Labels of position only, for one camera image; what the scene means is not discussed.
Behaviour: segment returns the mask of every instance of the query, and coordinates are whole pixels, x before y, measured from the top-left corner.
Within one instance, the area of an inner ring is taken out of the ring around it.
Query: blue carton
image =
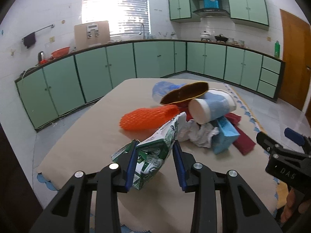
[[[218,0],[203,0],[205,8],[219,8]]]
[[[237,140],[240,134],[225,117],[217,118],[211,121],[211,124],[219,129],[219,134],[212,137],[212,149],[214,154],[219,154],[228,150],[229,146]]]

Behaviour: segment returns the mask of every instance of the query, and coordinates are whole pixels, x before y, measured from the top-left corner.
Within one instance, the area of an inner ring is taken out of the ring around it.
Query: window blind
[[[110,35],[150,33],[148,0],[82,0],[82,23],[108,21]]]

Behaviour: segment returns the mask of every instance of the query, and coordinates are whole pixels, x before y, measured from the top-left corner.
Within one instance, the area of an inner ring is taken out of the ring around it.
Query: metal bolt
[[[112,163],[109,165],[110,169],[117,169],[119,167],[119,165],[117,163]]]
[[[231,170],[231,171],[229,171],[229,175],[231,177],[236,177],[238,175],[238,173],[235,170]]]
[[[194,167],[195,169],[201,169],[201,168],[203,167],[203,165],[202,165],[201,163],[194,163],[194,164],[193,164],[193,167]]]
[[[77,172],[75,173],[75,177],[76,177],[76,178],[81,178],[83,175],[84,175],[84,173],[83,173],[82,171],[77,171]]]

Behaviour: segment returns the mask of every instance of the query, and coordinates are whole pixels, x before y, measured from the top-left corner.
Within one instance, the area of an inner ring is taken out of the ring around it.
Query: human hand
[[[294,213],[293,206],[296,201],[296,196],[294,193],[294,189],[292,188],[286,198],[286,205],[284,207],[283,213],[281,214],[281,223],[285,223]],[[301,203],[298,207],[298,211],[300,214],[307,211],[308,207],[311,204],[311,199]]]

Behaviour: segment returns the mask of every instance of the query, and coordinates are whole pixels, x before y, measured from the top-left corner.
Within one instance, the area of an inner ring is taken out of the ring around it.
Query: tile floor
[[[172,76],[171,78],[217,82],[212,79],[189,73],[178,74]],[[277,103],[273,103],[243,89],[234,86],[231,87],[245,101],[269,136],[277,140],[284,146],[284,148],[303,152],[301,147],[297,146],[295,143],[284,136],[284,129],[289,127],[298,133],[311,137],[311,128],[301,111],[284,102],[283,100],[279,99]],[[60,137],[89,108],[91,108],[91,106],[88,106],[87,108],[84,108],[68,117],[63,118],[37,133],[33,158],[33,189],[44,208],[49,204],[57,192],[47,189],[44,183],[38,182],[36,168],[39,166],[41,161],[48,154],[49,150],[54,146],[57,140],[60,139]]]

